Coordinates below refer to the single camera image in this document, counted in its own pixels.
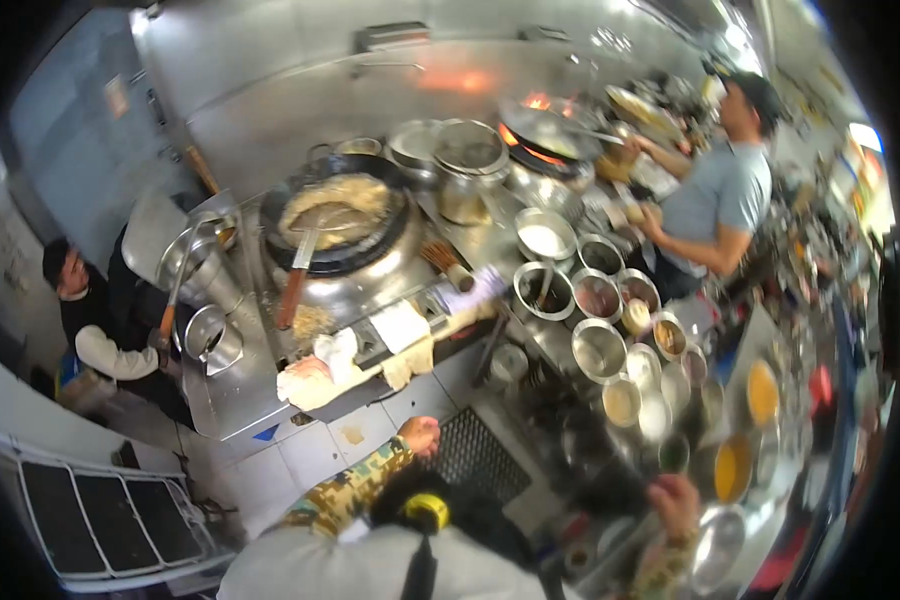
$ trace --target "gray wall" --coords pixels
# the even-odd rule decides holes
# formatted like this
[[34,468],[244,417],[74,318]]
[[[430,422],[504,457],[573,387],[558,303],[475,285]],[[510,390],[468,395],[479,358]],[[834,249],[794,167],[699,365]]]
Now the gray wall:
[[[353,34],[375,24],[423,20],[433,42],[353,56]],[[564,30],[574,43],[516,41],[528,24]],[[625,35],[624,52],[597,49],[597,27]],[[320,142],[381,137],[419,117],[492,121],[495,99],[542,91],[569,96],[600,64],[600,84],[623,84],[650,67],[698,84],[696,49],[630,0],[222,0],[168,2],[138,22],[135,39],[168,109],[222,187],[248,198],[286,177]],[[358,63],[411,62],[426,72]]]
[[[147,79],[130,84],[140,70],[127,13],[95,8],[41,61],[10,110],[8,141],[55,221],[49,230],[59,228],[101,270],[141,189],[192,187],[179,165],[157,157],[169,140],[148,113]],[[119,119],[104,91],[115,77],[129,102]],[[28,220],[42,221],[32,212]],[[34,229],[44,234],[42,225]]]

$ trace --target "wooden handle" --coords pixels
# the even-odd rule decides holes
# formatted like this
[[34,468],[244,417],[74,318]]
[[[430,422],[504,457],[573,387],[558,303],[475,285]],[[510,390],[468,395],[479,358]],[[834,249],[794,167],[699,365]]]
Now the wooden handle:
[[163,318],[160,319],[160,343],[166,348],[170,344],[170,334],[174,330],[174,314],[177,312],[177,306],[169,305],[163,311]]
[[213,194],[219,194],[220,186],[217,185],[217,180],[213,178],[213,174],[210,174],[210,169],[207,167],[207,163],[204,161],[204,157],[201,156],[200,151],[197,150],[197,147],[191,146],[187,148],[187,154],[190,155],[190,159],[193,161],[193,168],[196,169],[196,174],[200,175],[204,186],[207,186],[207,189]]
[[276,318],[277,330],[288,330],[297,316],[300,295],[303,293],[303,282],[307,279],[306,269],[291,269],[287,275],[287,287],[280,300],[280,314]]

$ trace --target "white liquid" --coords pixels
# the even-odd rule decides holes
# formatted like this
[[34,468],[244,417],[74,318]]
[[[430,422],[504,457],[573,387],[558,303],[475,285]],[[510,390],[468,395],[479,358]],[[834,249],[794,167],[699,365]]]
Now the white liquid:
[[663,406],[663,398],[644,397],[640,407],[640,431],[650,440],[658,440],[667,430],[667,409]]
[[544,224],[529,224],[517,231],[517,235],[527,248],[541,257],[555,257],[567,250],[561,236]]

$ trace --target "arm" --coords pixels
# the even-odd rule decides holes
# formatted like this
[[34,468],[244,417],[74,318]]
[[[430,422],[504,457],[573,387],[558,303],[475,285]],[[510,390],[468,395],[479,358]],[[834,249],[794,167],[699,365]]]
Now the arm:
[[740,259],[750,246],[753,235],[749,231],[741,231],[717,223],[717,243],[689,242],[667,235],[662,229],[651,235],[645,231],[651,242],[675,255],[703,265],[720,277],[731,275],[740,264]]
[[408,466],[416,454],[436,452],[439,440],[435,418],[411,418],[369,456],[304,493],[271,530],[306,527],[311,533],[336,539],[372,505],[395,473]]
[[662,600],[693,562],[700,536],[700,495],[684,475],[660,475],[647,489],[650,505],[660,515],[667,540],[656,557],[637,573],[624,600]]
[[128,380],[150,375],[160,366],[160,358],[151,347],[141,352],[123,351],[96,325],[87,325],[76,332],[73,340],[76,357],[81,362],[108,376]]
[[635,135],[627,141],[634,140],[640,150],[647,153],[653,162],[663,167],[670,175],[683,181],[690,174],[693,162],[678,151],[666,150],[642,135]]

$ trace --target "camouflage sleeve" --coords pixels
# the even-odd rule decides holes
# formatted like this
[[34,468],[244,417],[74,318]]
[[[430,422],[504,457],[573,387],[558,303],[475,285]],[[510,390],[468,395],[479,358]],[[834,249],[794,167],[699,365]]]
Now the camouflage sleeve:
[[313,486],[273,529],[308,527],[311,533],[336,538],[372,504],[391,476],[413,459],[407,441],[393,436],[362,461]]
[[637,573],[622,600],[665,600],[672,597],[674,583],[693,561],[697,550],[696,529],[677,539],[668,539],[660,555]]

